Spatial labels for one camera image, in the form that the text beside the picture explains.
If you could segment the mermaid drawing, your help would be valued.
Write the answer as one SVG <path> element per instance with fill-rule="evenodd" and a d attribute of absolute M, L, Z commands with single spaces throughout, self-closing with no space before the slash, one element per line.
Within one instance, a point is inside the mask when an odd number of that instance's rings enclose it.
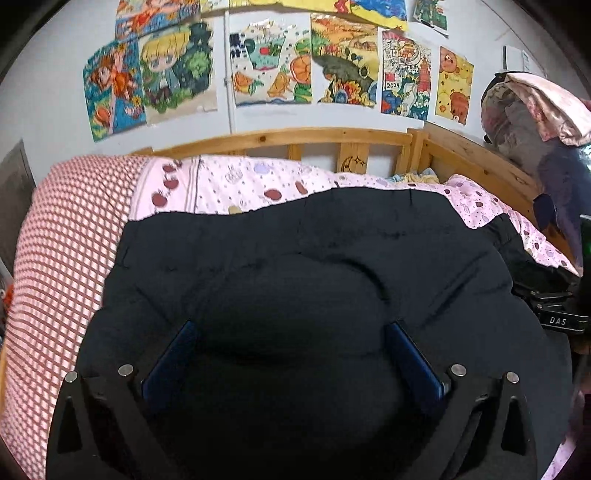
<path fill-rule="evenodd" d="M 120 1 L 115 15 L 115 39 L 127 42 L 175 26 L 200 12 L 193 0 Z"/>

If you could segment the wooden bed frame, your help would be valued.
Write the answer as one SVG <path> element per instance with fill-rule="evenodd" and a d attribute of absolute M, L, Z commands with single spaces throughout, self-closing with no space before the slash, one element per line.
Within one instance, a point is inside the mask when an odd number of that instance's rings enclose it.
<path fill-rule="evenodd" d="M 496 195 L 532 223 L 536 223 L 534 200 L 542 193 L 538 182 L 510 161 L 491 150 L 443 127 L 426 123 L 405 133 L 353 127 L 303 127 L 271 129 L 213 137 L 162 150 L 144 147 L 133 152 L 173 159 L 199 154 L 244 156 L 260 149 L 278 148 L 280 156 L 301 161 L 308 146 L 331 144 L 337 155 L 337 172 L 368 172 L 370 150 L 390 149 L 391 172 L 404 175 L 435 171 L 441 181 L 463 175 Z"/>

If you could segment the red checked bed sheet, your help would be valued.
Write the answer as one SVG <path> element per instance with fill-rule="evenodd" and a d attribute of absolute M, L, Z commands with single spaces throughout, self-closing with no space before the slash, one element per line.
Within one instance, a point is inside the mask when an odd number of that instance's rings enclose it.
<path fill-rule="evenodd" d="M 45 476 L 64 376 L 100 308 L 144 156 L 82 156 L 54 165 L 20 229 L 1 355 L 1 438 L 29 479 Z"/>

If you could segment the blue sea yellow sand drawing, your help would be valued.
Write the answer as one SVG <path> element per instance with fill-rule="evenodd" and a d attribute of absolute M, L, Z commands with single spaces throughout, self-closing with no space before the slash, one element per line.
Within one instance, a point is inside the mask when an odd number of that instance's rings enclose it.
<path fill-rule="evenodd" d="M 280 4 L 315 12 L 349 14 L 388 29 L 408 29 L 405 0 L 293 0 Z"/>

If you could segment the orange-haired girl drawing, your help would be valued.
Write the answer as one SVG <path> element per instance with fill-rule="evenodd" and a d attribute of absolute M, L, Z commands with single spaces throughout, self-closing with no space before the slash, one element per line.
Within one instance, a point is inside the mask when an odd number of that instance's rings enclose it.
<path fill-rule="evenodd" d="M 146 123 L 136 41 L 101 47 L 87 60 L 82 75 L 94 142 Z"/>

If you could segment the yellow bear drawing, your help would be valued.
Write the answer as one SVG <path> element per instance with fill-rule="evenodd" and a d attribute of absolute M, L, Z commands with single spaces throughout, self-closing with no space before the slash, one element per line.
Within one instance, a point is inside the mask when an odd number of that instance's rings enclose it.
<path fill-rule="evenodd" d="M 446 47 L 440 48 L 435 114 L 467 123 L 472 93 L 474 65 Z"/>

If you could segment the landscape hill drawing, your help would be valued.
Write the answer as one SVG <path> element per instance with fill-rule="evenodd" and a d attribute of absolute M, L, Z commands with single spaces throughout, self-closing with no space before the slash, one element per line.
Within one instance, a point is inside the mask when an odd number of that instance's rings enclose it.
<path fill-rule="evenodd" d="M 328 81 L 318 102 L 376 106 L 380 73 L 376 25 L 311 13 L 311 56 Z"/>

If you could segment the red-haired figure drawing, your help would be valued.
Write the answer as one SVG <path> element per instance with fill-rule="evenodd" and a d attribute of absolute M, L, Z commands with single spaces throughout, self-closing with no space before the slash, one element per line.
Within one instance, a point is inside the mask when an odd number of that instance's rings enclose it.
<path fill-rule="evenodd" d="M 414 19 L 444 37 L 449 37 L 448 16 L 445 2 L 441 0 L 417 0 L 415 2 Z"/>

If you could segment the pink crumpled cloth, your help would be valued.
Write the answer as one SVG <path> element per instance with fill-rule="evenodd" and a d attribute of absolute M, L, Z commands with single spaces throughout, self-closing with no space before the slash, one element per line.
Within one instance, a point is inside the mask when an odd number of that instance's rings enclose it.
<path fill-rule="evenodd" d="M 590 143 L 590 105 L 587 101 L 531 73 L 507 73 L 504 84 L 526 106 L 543 142 L 559 139 L 571 147 Z"/>

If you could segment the city and waves drawing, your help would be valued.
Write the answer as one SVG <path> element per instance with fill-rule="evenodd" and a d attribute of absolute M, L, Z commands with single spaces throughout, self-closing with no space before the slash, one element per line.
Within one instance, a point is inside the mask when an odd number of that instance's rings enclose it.
<path fill-rule="evenodd" d="M 425 121 L 431 102 L 432 49 L 384 30 L 381 113 Z"/>

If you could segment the blonde boy drawing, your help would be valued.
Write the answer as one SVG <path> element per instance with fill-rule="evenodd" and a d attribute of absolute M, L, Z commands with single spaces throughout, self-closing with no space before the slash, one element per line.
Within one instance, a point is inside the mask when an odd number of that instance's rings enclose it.
<path fill-rule="evenodd" d="M 217 109 L 211 22 L 168 27 L 142 37 L 138 47 L 149 125 Z"/>

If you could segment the dark blue bagged clothes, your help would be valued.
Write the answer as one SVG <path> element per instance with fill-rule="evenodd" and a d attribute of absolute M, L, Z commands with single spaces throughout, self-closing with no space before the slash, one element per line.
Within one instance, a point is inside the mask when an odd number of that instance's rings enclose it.
<path fill-rule="evenodd" d="M 542 188 L 534 200 L 538 226 L 556 228 L 566 239 L 574 265 L 583 267 L 580 215 L 590 214 L 590 143 L 543 142 L 526 106 L 496 75 L 481 99 L 487 142 L 533 177 Z"/>

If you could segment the grey metal wall panel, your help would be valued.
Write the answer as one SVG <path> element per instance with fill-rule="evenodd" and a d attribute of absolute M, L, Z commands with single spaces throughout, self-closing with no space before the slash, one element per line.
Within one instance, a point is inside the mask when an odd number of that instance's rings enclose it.
<path fill-rule="evenodd" d="M 24 143 L 20 140 L 1 160 L 0 228 L 1 260 L 14 271 L 18 236 L 36 188 Z"/>

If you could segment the fruit and cup drawing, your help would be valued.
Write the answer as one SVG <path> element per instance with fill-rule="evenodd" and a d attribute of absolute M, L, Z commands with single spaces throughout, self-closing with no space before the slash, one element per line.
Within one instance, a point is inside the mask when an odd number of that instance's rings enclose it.
<path fill-rule="evenodd" d="M 229 35 L 235 105 L 310 104 L 311 30 L 273 20 Z"/>

